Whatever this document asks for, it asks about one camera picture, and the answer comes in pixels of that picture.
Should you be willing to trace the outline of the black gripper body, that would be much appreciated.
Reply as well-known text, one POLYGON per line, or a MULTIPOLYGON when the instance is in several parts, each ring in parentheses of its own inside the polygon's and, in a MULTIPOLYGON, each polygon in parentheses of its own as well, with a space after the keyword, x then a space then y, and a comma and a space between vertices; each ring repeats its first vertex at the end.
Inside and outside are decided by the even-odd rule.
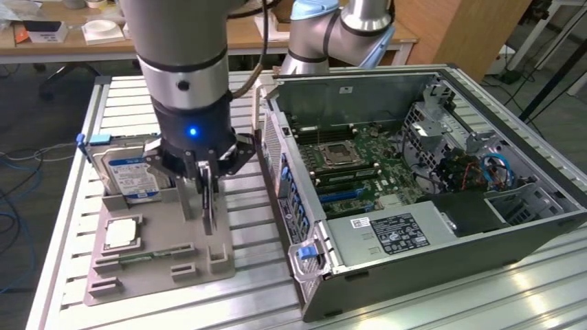
POLYGON ((206 107, 194 109, 172 108, 152 100, 160 126, 162 147, 174 155, 192 151, 195 159, 204 161, 208 150, 223 155, 236 143, 231 126, 230 92, 206 107))

